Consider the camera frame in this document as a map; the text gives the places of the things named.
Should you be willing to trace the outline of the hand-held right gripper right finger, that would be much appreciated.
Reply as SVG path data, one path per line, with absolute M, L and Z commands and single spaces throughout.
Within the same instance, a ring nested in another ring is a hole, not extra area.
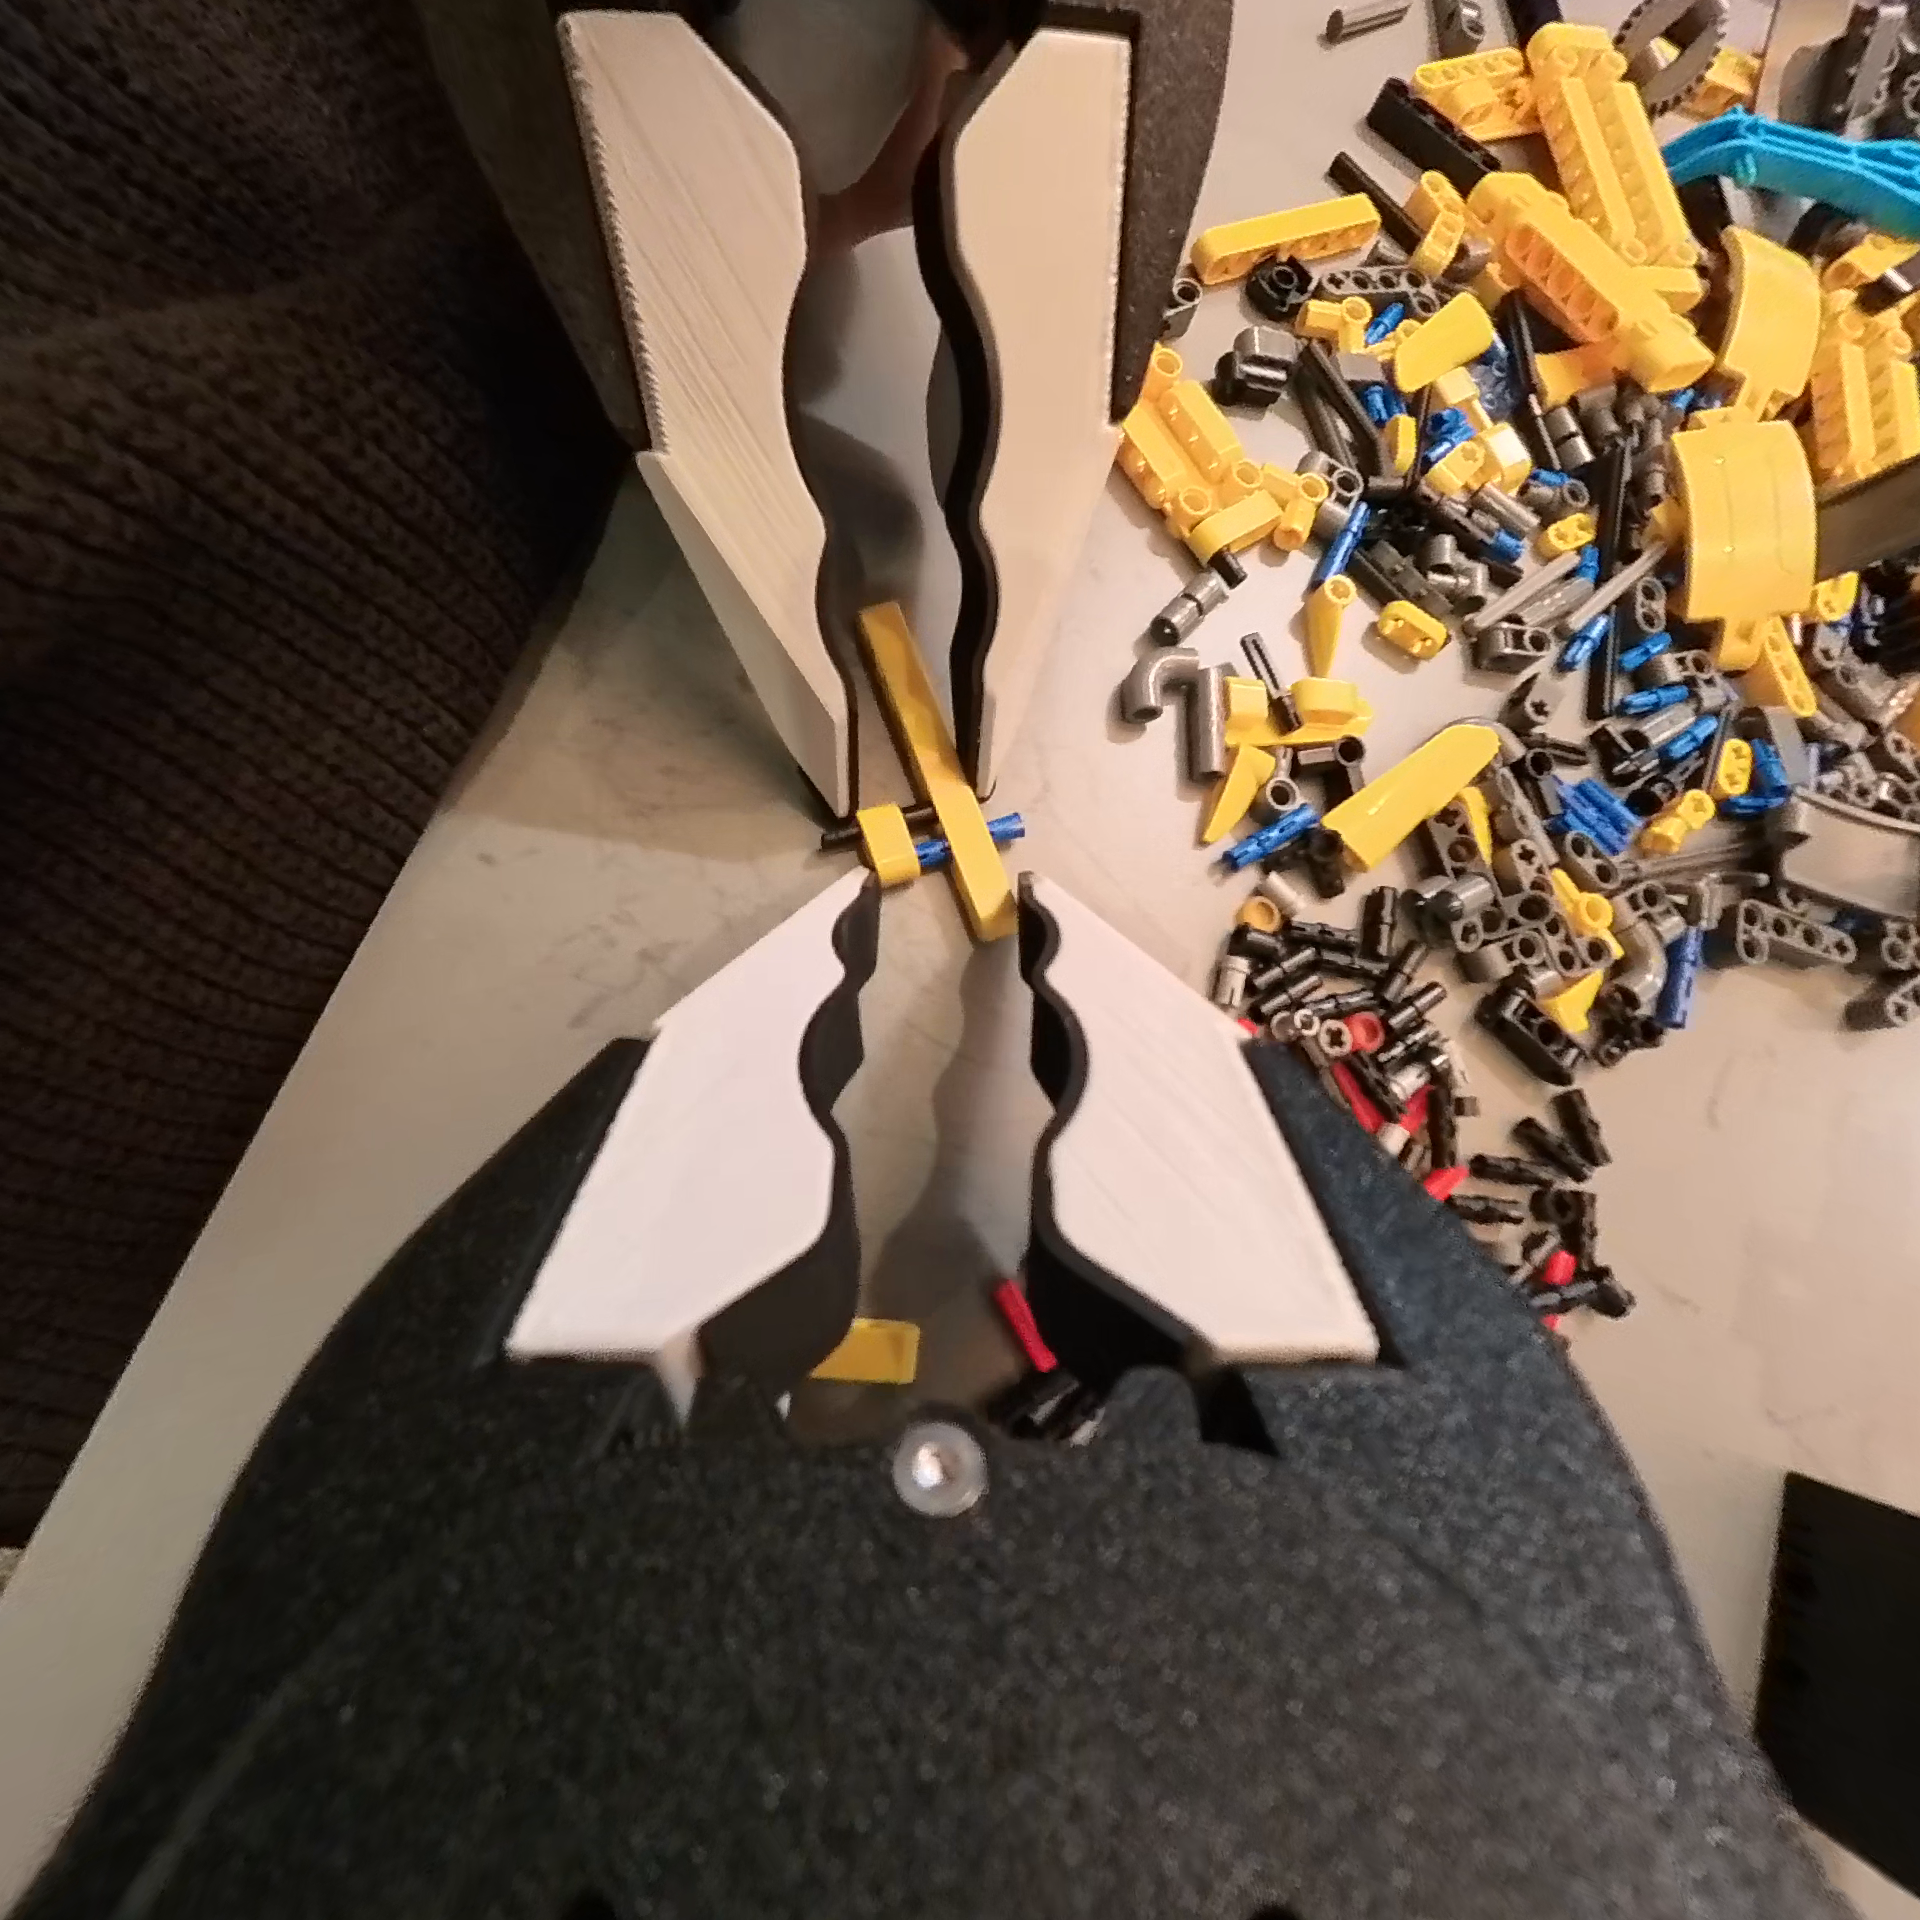
M 1241 1027 L 1058 878 L 1020 876 L 1017 937 L 1051 1098 L 1027 1241 L 1042 1343 L 1085 1385 L 1375 1362 L 1376 1323 Z

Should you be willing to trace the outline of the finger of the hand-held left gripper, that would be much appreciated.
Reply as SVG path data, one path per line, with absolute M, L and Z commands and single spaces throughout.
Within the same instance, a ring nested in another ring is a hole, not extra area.
M 640 472 L 781 751 L 844 816 L 855 694 L 822 624 L 826 522 L 787 416 L 798 143 L 676 9 L 565 9 L 556 40 L 640 368 Z
M 976 792 L 1002 782 L 1117 454 L 1117 242 L 1131 45 L 1040 27 L 933 160 L 933 290 L 959 373 L 948 686 Z

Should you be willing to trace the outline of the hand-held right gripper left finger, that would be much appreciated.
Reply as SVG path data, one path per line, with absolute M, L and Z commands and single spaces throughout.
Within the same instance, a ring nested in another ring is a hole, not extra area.
M 850 1330 L 855 1206 L 833 1105 L 860 1067 L 881 883 L 839 876 L 665 1007 L 507 1330 L 510 1360 L 644 1362 L 781 1403 Z

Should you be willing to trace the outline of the pile of black red pins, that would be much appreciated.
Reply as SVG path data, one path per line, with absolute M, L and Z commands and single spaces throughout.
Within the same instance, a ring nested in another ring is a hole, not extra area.
M 1320 971 L 1352 978 L 1360 1012 L 1375 1012 L 1388 966 L 1360 952 L 1338 929 L 1312 935 L 1303 941 L 1251 929 L 1233 935 L 1221 958 L 1241 963 L 1249 989 L 1218 1012 L 1249 1034 L 1251 1071 L 1376 1323 L 1376 1360 L 1185 1372 L 1228 1403 L 1249 1397 L 1251 1376 L 1347 1385 L 1365 1403 L 1388 1409 L 1394 1430 L 1410 1430 L 1418 1403 L 1448 1409 L 1442 1420 L 1474 1430 L 1481 1447 L 1517 1456 L 1609 1447 L 1603 1418 L 1560 1348 L 1539 1330 L 1523 1291 L 1513 1291 L 1505 1266 L 1470 1236 L 1463 1214 L 1418 1183 L 1397 1154 L 1365 1129 L 1352 1105 L 1326 1093 L 1289 1052 L 1303 1015 L 1347 1015 L 1338 994 L 1320 994 Z M 1085 1397 L 1110 1397 L 1110 1388 L 1134 1372 L 1085 1385 L 1051 1343 L 1042 1352 Z

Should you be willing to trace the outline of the pile of yellow grey bricks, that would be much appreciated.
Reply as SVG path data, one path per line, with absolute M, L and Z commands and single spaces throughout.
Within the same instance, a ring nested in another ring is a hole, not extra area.
M 1913 1019 L 1913 242 L 1667 177 L 1760 104 L 1724 4 L 1513 26 L 1438 4 L 1367 110 L 1409 191 L 1336 155 L 1329 202 L 1209 227 L 1164 312 L 1241 290 L 1203 388 L 1329 489 L 1302 552 L 1189 558 L 1144 657 L 1203 662 L 1233 935 L 1388 966 L 1375 1012 L 1320 971 L 1347 1015 L 1296 1029 L 1388 1111 L 1470 1105 L 1438 952 L 1555 1093 L 1679 1034 L 1702 966 L 1860 971 L 1851 1029 Z M 1913 139 L 1913 4 L 1804 53 L 1812 128 Z

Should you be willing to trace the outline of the turquoise toy part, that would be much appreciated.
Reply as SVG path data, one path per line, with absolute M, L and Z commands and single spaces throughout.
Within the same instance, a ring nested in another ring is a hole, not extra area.
M 1849 139 L 1754 110 L 1721 110 L 1661 151 L 1672 183 L 1735 177 L 1804 202 L 1828 202 L 1887 236 L 1920 236 L 1920 143 Z

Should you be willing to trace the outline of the black cardboard box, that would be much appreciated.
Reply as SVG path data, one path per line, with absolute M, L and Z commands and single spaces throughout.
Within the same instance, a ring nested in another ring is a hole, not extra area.
M 1786 1474 L 1754 1739 L 1788 1804 L 1920 1892 L 1920 1519 Z

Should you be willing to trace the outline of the yellow frame block with holes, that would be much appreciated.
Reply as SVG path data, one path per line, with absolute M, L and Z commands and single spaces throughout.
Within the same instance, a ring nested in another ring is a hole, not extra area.
M 1140 397 L 1123 419 L 1117 469 L 1203 567 L 1257 539 L 1302 552 L 1329 497 L 1315 472 L 1257 463 L 1209 388 L 1185 376 L 1174 346 L 1149 346 Z

